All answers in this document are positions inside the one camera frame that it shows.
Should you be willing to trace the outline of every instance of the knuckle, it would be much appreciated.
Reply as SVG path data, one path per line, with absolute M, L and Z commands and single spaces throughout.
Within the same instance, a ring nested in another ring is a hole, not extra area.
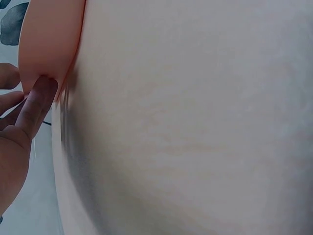
M 22 110 L 21 115 L 28 125 L 36 125 L 36 117 L 29 110 Z

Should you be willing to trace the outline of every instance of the black cable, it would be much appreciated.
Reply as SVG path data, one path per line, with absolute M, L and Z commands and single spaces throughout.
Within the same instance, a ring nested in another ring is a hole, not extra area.
M 48 125 L 48 126 L 52 126 L 52 124 L 51 124 L 50 122 L 43 121 L 43 123 L 46 124 L 46 125 Z

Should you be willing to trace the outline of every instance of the finger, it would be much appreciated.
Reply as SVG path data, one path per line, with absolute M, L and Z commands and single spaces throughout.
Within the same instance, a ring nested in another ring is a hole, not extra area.
M 10 92 L 0 95 L 0 116 L 10 108 L 21 103 L 23 99 L 23 92 Z
M 44 105 L 44 108 L 42 109 L 41 113 L 40 113 L 40 116 L 38 118 L 38 121 L 37 121 L 37 126 L 36 126 L 36 129 L 35 129 L 35 133 L 34 135 L 37 134 L 41 124 L 43 123 L 44 119 L 45 119 L 45 116 L 47 115 L 47 113 L 49 112 L 50 108 L 51 108 L 51 105 L 53 103 L 53 100 L 54 100 L 54 97 L 57 93 L 57 90 L 58 90 L 58 83 L 57 81 L 55 81 L 55 83 L 53 84 L 53 86 L 50 86 L 50 91 L 49 91 L 49 95 L 45 101 L 45 105 Z
M 20 103 L 12 112 L 10 112 L 7 116 L 5 116 L 4 118 L 0 120 L 0 131 L 2 131 L 5 127 L 9 125 L 15 125 L 15 122 L 25 102 L 26 100 Z
M 54 86 L 55 81 L 47 77 L 40 77 L 30 94 L 16 120 L 15 126 L 21 128 L 30 140 L 34 138 L 37 121 L 45 108 L 46 100 L 50 95 L 50 86 Z
M 19 69 L 9 63 L 0 63 L 0 89 L 13 89 L 20 83 Z

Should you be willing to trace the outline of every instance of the skin surface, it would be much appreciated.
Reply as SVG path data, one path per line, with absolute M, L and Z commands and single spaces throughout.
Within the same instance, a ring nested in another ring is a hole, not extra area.
M 18 68 L 0 63 L 0 89 L 13 89 L 19 82 Z M 57 88 L 54 79 L 42 76 L 27 99 L 24 99 L 23 92 L 0 95 L 0 115 L 19 104 L 0 120 L 0 215 L 22 189 L 28 172 L 32 139 L 51 107 Z

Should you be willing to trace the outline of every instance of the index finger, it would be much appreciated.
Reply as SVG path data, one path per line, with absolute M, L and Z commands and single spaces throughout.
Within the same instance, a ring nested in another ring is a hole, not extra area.
M 30 140 L 34 138 L 37 122 L 42 111 L 46 109 L 46 105 L 51 105 L 47 104 L 46 100 L 53 100 L 51 96 L 54 96 L 55 93 L 50 92 L 50 90 L 55 90 L 55 86 L 56 81 L 54 79 L 40 77 L 22 107 L 15 126 L 21 128 Z

